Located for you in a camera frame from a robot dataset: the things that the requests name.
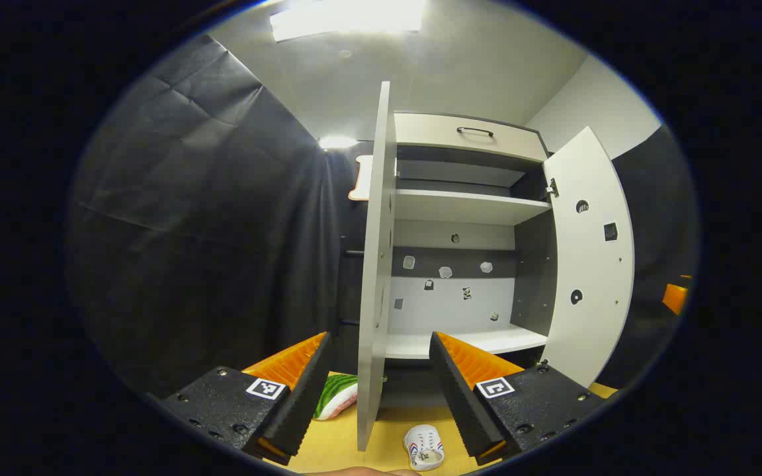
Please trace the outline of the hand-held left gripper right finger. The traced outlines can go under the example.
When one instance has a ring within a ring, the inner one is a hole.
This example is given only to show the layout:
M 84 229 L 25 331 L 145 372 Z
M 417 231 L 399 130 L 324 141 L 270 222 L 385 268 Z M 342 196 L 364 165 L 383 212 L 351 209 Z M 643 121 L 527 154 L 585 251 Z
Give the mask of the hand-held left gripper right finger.
M 466 451 L 480 466 L 534 452 L 607 403 L 547 362 L 523 368 L 441 332 L 431 334 L 429 361 Z

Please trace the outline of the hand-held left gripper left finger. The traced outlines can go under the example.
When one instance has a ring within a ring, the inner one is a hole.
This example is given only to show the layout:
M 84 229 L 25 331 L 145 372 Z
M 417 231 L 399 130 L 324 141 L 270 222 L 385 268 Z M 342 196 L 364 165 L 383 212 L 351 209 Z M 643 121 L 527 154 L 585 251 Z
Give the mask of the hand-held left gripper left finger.
M 200 442 L 233 457 L 287 465 L 296 457 L 333 361 L 322 332 L 244 370 L 218 366 L 156 409 Z

